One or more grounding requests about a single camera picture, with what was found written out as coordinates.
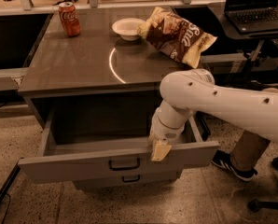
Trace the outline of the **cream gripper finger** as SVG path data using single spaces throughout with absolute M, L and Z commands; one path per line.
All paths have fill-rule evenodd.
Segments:
M 154 140 L 152 144 L 152 161 L 163 161 L 169 154 L 172 145 L 166 140 Z

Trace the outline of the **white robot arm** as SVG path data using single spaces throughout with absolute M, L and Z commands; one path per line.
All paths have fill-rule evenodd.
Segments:
M 197 111 L 210 114 L 278 144 L 278 90 L 217 86 L 205 69 L 168 74 L 160 83 L 162 102 L 151 122 L 152 161 L 163 161 L 172 142 Z

